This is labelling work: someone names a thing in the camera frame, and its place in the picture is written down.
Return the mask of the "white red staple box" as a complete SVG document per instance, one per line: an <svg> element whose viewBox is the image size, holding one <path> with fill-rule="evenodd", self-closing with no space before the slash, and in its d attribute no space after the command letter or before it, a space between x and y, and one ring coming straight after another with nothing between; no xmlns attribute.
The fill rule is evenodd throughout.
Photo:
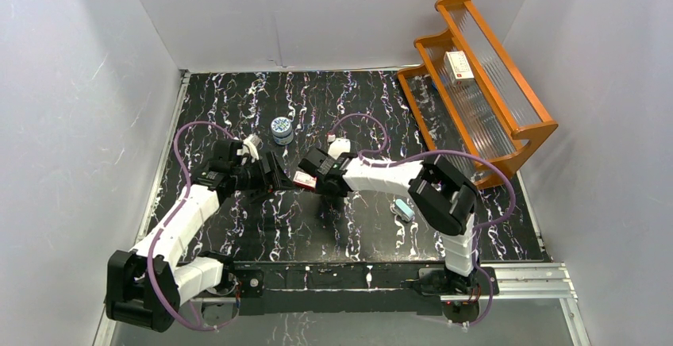
<svg viewBox="0 0 673 346"><path fill-rule="evenodd" d="M317 186L317 179L304 171L297 170L294 173L292 181L295 186L298 186L302 189L315 191Z"/></svg>

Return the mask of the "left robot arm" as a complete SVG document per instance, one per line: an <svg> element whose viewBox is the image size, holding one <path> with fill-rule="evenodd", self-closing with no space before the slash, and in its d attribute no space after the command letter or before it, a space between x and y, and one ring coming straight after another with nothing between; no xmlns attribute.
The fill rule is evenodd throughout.
<svg viewBox="0 0 673 346"><path fill-rule="evenodd" d="M179 308L204 291L228 295L240 288L233 258L204 251L191 262L182 257L202 226L237 192L253 200L291 190L272 151L260 151L261 139L219 140L213 155L195 171L170 211L128 251L116 251L107 264L106 316L162 333Z"/></svg>

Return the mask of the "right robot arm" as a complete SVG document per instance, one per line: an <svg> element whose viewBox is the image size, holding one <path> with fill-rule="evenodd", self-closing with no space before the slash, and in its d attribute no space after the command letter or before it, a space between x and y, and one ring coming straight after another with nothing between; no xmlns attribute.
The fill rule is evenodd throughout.
<svg viewBox="0 0 673 346"><path fill-rule="evenodd" d="M446 156L384 163L349 152L333 157L311 148L292 181L324 196L346 198L350 193L373 191L409 199L414 211L441 236L448 286L466 294L477 285L473 241L477 189Z"/></svg>

